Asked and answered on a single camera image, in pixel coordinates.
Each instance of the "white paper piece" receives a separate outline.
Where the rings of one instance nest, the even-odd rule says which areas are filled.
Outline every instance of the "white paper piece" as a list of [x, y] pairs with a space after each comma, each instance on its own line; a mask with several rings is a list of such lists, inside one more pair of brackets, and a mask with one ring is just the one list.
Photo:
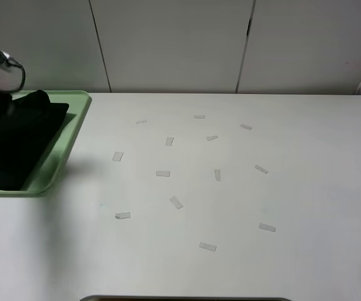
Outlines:
[[166, 146], [172, 146], [172, 143], [173, 143], [174, 139], [175, 138], [173, 138], [173, 137], [166, 138]]
[[258, 228], [263, 229], [263, 230], [268, 230], [268, 231], [275, 232], [275, 227], [269, 226], [268, 224], [260, 223]]
[[117, 219], [130, 218], [130, 212], [116, 213], [115, 218], [117, 218]]
[[209, 136], [209, 137], [207, 137], [207, 141], [211, 141], [211, 140], [214, 140], [216, 138], [218, 138], [218, 136]]
[[215, 252], [217, 246], [209, 245], [207, 243], [200, 243], [200, 248]]
[[123, 152], [115, 152], [112, 160], [116, 162], [120, 162], [123, 157], [123, 154], [124, 154]]
[[173, 198], [169, 199], [173, 205], [175, 205], [176, 209], [180, 209], [183, 208], [183, 205], [180, 203], [180, 201], [178, 200], [178, 198], [176, 196], [174, 196]]
[[220, 169], [214, 169], [215, 171], [215, 178], [217, 179], [217, 181], [220, 181]]
[[157, 171], [157, 177], [170, 177], [170, 171]]
[[246, 125], [246, 124], [241, 124], [240, 126], [241, 126], [242, 128], [244, 128], [244, 129], [247, 129], [247, 130], [251, 130], [251, 129], [252, 129], [251, 126]]
[[264, 168], [262, 168], [261, 166], [258, 166], [258, 165], [255, 166], [255, 169], [258, 169], [259, 171], [262, 171], [264, 174], [268, 173], [268, 171], [266, 169], [264, 169]]

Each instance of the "black cloth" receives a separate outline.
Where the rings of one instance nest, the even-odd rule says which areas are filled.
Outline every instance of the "black cloth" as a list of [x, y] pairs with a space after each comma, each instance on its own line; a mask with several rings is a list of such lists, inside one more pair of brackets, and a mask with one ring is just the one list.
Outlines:
[[0, 117], [0, 190], [20, 190], [53, 136], [62, 126], [67, 103], [50, 103], [38, 90]]

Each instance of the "table surface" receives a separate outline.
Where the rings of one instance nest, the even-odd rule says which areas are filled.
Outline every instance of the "table surface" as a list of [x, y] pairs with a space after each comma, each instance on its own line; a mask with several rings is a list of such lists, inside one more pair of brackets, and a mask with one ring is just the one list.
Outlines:
[[361, 96], [91, 97], [61, 183], [0, 198], [0, 301], [361, 300]]

